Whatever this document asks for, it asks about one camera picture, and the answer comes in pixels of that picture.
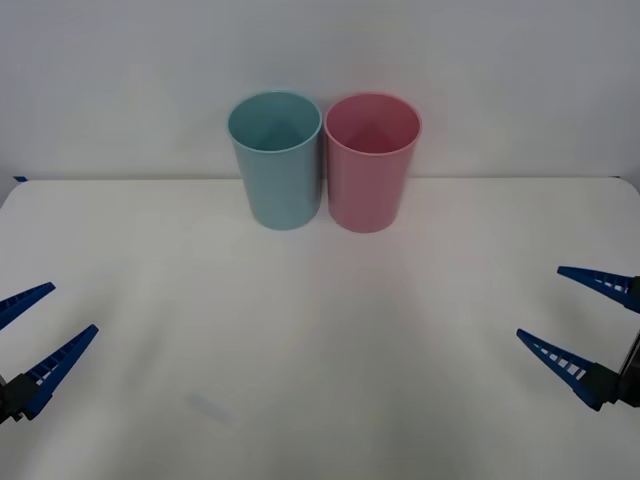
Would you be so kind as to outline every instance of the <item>white wall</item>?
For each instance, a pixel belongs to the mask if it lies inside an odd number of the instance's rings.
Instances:
[[[230,176],[240,97],[390,90],[418,175],[640,174],[638,0],[20,0],[0,4],[0,167]]]

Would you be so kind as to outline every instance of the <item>plastic cup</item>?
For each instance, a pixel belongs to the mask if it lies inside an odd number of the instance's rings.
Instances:
[[[393,223],[421,128],[411,105],[384,93],[354,95],[329,109],[329,212],[339,225],[369,233]]]
[[[308,98],[266,92],[240,102],[229,115],[249,205],[262,225],[300,227],[320,206],[322,114]]]

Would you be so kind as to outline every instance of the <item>table surface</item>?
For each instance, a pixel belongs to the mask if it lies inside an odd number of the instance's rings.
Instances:
[[[276,232],[237,180],[32,181],[0,209],[12,378],[100,333],[2,478],[636,478],[640,412],[595,413],[517,340],[618,369],[640,317],[555,273],[640,272],[640,197],[601,179],[415,179],[361,235]]]

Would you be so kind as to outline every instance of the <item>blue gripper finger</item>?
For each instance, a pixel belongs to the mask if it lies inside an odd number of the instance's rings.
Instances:
[[[640,277],[625,277],[575,267],[559,267],[558,273],[640,313]]]

